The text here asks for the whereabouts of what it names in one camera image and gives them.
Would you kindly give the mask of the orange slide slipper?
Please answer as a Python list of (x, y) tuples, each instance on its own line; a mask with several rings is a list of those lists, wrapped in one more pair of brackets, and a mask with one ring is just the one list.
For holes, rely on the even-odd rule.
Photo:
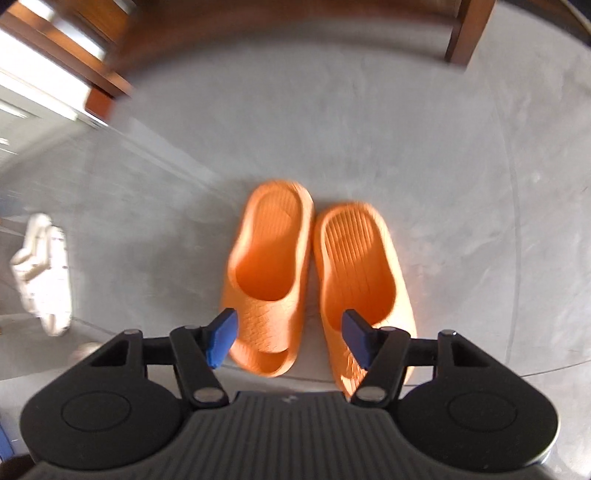
[(243, 209), (224, 273), (221, 306), (238, 314), (235, 363), (263, 377), (297, 359), (304, 330), (315, 205), (303, 185), (260, 184)]
[(414, 312), (388, 225), (372, 205), (340, 203), (322, 212), (314, 253), (332, 377), (349, 397), (366, 370), (342, 337), (342, 314), (353, 309), (374, 328), (396, 327), (415, 337)]

